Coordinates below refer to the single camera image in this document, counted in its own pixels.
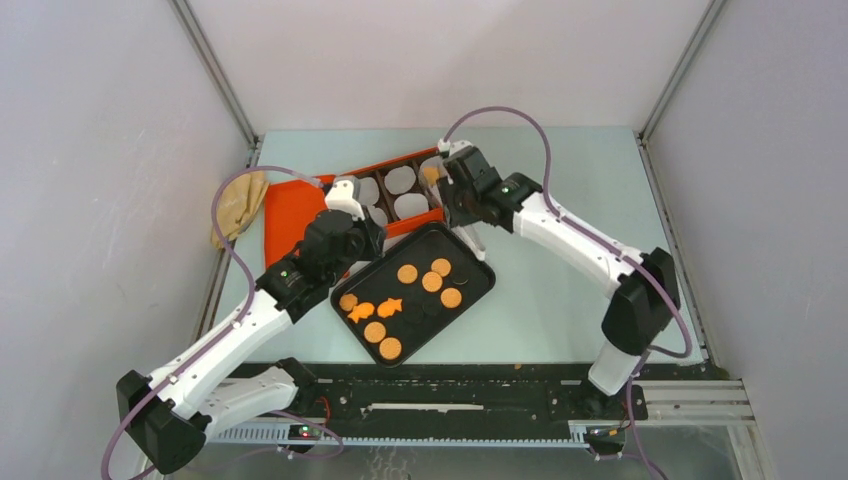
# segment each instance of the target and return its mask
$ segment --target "gray wall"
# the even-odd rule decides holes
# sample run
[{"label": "gray wall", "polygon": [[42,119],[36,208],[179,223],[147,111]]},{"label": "gray wall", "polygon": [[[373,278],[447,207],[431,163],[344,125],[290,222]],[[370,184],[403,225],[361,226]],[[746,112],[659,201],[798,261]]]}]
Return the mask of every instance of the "gray wall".
[{"label": "gray wall", "polygon": [[165,1],[7,0],[0,65],[0,478],[99,478],[115,382],[189,343],[246,145]]},{"label": "gray wall", "polygon": [[845,478],[848,3],[729,2],[650,140],[778,477]]}]

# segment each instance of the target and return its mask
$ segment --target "white wall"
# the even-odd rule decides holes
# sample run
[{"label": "white wall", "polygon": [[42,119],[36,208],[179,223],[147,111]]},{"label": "white wall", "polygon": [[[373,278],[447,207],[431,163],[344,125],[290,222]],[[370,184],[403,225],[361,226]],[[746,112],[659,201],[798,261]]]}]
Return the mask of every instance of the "white wall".
[{"label": "white wall", "polygon": [[2,2],[0,65],[0,478],[99,478],[115,382],[188,345],[247,147],[164,1]]},{"label": "white wall", "polygon": [[848,3],[729,2],[650,141],[778,476],[845,478]]},{"label": "white wall", "polygon": [[260,133],[444,128],[491,104],[543,125],[639,129],[708,3],[192,2]]}]

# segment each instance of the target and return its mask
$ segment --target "gray floor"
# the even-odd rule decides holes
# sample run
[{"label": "gray floor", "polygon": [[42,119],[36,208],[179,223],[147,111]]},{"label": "gray floor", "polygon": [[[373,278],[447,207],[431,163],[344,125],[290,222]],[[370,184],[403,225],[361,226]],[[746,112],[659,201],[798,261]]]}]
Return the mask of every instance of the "gray floor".
[{"label": "gray floor", "polygon": [[[738,479],[726,430],[719,427],[642,428],[651,460],[672,480]],[[254,447],[209,445],[195,460],[214,466]],[[626,451],[635,453],[629,442]],[[178,472],[173,480],[236,480],[328,478],[360,480],[523,480],[556,478],[649,480],[634,460],[595,463],[581,450],[543,448],[350,448],[331,460],[293,460],[267,453],[245,459],[214,473]]]}]

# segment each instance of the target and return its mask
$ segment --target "orange box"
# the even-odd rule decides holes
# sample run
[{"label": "orange box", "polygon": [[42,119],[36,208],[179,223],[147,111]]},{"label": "orange box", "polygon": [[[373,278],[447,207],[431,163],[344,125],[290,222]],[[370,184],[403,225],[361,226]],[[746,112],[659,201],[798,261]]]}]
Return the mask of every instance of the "orange box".
[{"label": "orange box", "polygon": [[[357,178],[372,177],[377,181],[380,189],[380,199],[375,206],[383,209],[390,221],[386,225],[388,238],[409,233],[425,223],[433,221],[445,221],[445,213],[441,207],[430,202],[430,210],[421,215],[416,215],[405,220],[399,220],[394,212],[392,200],[395,195],[389,193],[383,185],[385,174],[397,167],[408,165],[418,176],[418,168],[424,160],[438,155],[436,148],[428,148],[403,157],[395,158],[386,162],[360,168],[343,175],[353,175]],[[335,175],[322,175],[318,177],[323,183],[330,183],[336,178]],[[421,193],[423,189],[416,181],[409,192]],[[324,192],[302,180],[277,183],[268,187],[265,195],[265,266],[281,259],[289,253],[297,242],[303,239],[306,226],[322,210],[326,210],[324,203]]]}]

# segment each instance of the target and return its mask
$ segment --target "beige cloth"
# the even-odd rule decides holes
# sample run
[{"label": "beige cloth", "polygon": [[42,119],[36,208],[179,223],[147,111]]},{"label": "beige cloth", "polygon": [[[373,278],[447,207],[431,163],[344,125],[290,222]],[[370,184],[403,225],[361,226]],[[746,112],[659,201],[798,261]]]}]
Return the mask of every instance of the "beige cloth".
[{"label": "beige cloth", "polygon": [[[265,199],[268,191],[268,181],[265,172],[251,172],[233,180],[224,189],[221,201],[218,202],[218,225],[228,240],[235,240],[245,231]],[[212,245],[219,250],[224,248],[212,229]]]}]

